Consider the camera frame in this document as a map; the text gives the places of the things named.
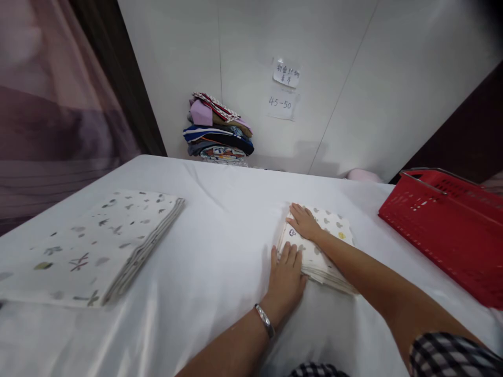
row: stack of folded clothes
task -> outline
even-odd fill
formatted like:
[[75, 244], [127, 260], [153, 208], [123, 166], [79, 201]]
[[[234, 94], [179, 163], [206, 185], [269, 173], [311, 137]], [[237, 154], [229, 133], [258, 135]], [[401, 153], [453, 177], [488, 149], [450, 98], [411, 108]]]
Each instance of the stack of folded clothes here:
[[[0, 265], [0, 301], [100, 307], [126, 293], [184, 199], [118, 190], [19, 260]], [[176, 248], [166, 243], [166, 252]]]
[[[315, 207], [307, 207], [320, 224], [323, 230], [331, 235], [343, 240], [345, 243], [354, 245], [353, 234], [349, 226], [349, 221], [339, 214], [334, 214], [327, 210]], [[324, 284], [330, 288], [348, 294], [358, 294], [358, 291], [346, 280], [337, 267], [328, 259], [318, 246], [303, 238], [292, 226], [285, 222], [283, 233], [279, 240], [279, 255], [285, 247], [285, 243], [290, 242], [298, 246], [298, 251], [302, 251], [302, 273], [308, 275], [312, 280]]]
[[252, 130], [241, 116], [205, 93], [192, 93], [188, 120], [183, 130], [191, 156], [211, 162], [246, 165], [246, 156], [253, 153]]

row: checkered sleeve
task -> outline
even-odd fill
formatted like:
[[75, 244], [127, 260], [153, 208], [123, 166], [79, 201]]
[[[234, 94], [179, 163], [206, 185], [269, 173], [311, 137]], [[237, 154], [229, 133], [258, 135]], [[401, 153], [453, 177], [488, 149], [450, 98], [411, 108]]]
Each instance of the checkered sleeve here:
[[348, 377], [348, 375], [340, 370], [337, 370], [332, 364], [318, 364], [314, 362], [306, 362], [300, 364], [292, 370], [288, 377]]
[[503, 375], [503, 359], [477, 343], [449, 334], [429, 332], [412, 344], [413, 377], [496, 377]]

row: paper sign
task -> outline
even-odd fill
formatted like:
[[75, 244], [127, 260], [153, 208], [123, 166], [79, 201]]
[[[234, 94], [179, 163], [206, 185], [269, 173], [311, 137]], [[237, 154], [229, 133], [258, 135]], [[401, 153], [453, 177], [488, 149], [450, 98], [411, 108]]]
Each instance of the paper sign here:
[[274, 84], [270, 92], [264, 96], [266, 114], [274, 118], [293, 120], [297, 98], [298, 94], [295, 91]]
[[300, 66], [288, 59], [276, 59], [272, 78], [281, 84], [297, 87], [300, 81]]

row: leaf print fabric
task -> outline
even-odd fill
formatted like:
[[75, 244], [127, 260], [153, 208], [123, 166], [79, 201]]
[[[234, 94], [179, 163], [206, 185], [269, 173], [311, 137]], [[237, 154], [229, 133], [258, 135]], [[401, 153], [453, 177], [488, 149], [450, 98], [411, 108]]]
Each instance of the leaf print fabric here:
[[[308, 208], [313, 214], [316, 214], [316, 221], [322, 225], [323, 230], [350, 245], [354, 245], [353, 234], [347, 219], [328, 210], [309, 206], [304, 208]], [[285, 222], [285, 227], [278, 242], [278, 257], [281, 256], [281, 250], [283, 250], [287, 241], [291, 244], [295, 243], [298, 251], [302, 250], [302, 272], [308, 275], [310, 279], [345, 293], [358, 293], [316, 244], [297, 234], [292, 226]]]
[[20, 250], [29, 256], [25, 262], [0, 265], [0, 300], [96, 308], [117, 299], [183, 203], [158, 192], [111, 192], [35, 247]]

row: white tablecloth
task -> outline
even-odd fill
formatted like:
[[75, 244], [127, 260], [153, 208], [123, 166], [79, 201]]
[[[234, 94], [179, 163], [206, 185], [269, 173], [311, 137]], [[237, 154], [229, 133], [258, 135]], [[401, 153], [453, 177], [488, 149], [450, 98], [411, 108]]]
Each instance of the white tablecloth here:
[[[0, 238], [3, 263], [115, 189], [184, 197], [186, 207], [130, 291], [99, 310], [7, 303], [0, 309], [5, 376], [172, 376], [265, 292], [271, 246], [290, 202], [341, 213], [356, 245], [422, 288], [498, 353], [489, 310], [402, 239], [377, 211], [393, 186], [140, 156]], [[351, 376], [404, 376], [381, 316], [361, 297], [309, 282], [264, 360], [285, 375], [304, 361]]]

